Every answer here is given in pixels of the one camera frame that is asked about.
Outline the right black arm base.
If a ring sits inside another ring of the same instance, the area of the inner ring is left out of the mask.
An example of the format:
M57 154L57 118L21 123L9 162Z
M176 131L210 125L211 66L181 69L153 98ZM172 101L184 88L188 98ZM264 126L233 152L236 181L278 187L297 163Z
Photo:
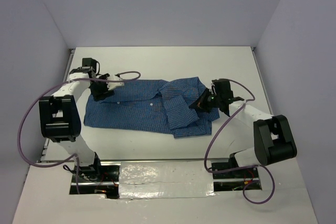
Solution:
M236 163L230 158L226 159L210 159L207 161L207 167L216 172L219 170L227 170L236 167ZM247 187L247 190L261 190L261 184L259 182L259 174L257 168L244 168L235 170L232 172L214 174L213 187L214 192L221 191L241 191L244 186L254 182Z

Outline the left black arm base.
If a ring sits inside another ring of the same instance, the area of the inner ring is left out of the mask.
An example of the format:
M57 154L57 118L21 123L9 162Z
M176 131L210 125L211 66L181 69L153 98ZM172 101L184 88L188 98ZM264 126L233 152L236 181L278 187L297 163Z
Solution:
M78 177L76 184L75 171L72 172L70 195L77 195L77 186L81 195L103 194L108 199L119 198L120 165L102 165L101 174L98 176Z

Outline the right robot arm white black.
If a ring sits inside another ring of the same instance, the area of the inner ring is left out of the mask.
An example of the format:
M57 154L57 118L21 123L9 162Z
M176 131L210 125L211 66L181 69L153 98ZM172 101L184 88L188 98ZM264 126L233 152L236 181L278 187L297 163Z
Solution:
M212 87L206 88L189 106L190 109L206 113L217 108L228 117L206 149L205 170L211 174L230 173L233 177L240 177L246 169L265 168L268 165L295 158L297 147L288 119L284 115L272 115L250 105L250 102L256 99L254 94L249 99L234 96L232 83L234 83L232 79L212 80ZM208 155L216 139L233 119L238 119L252 129L254 145L246 150L232 153L227 169L214 170L207 166Z

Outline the blue checked long sleeve shirt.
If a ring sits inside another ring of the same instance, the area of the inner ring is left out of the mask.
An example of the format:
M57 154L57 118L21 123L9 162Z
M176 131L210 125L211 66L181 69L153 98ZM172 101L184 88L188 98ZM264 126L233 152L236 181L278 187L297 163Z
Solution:
M171 134L174 138L211 135L212 122L219 119L218 109L206 113L189 107L205 89L198 77L127 82L102 101L90 96L83 123L100 129Z

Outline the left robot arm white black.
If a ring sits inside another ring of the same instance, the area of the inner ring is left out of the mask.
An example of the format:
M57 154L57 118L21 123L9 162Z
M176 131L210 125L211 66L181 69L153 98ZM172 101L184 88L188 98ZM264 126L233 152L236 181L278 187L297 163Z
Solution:
M81 136L81 120L77 101L87 89L94 101L114 95L114 87L105 81L110 75L99 73L100 63L92 58L82 59L82 66L70 71L68 83L55 93L39 99L41 133L57 143L69 155L75 155L75 170L90 181L102 177L103 168L96 152L88 147Z

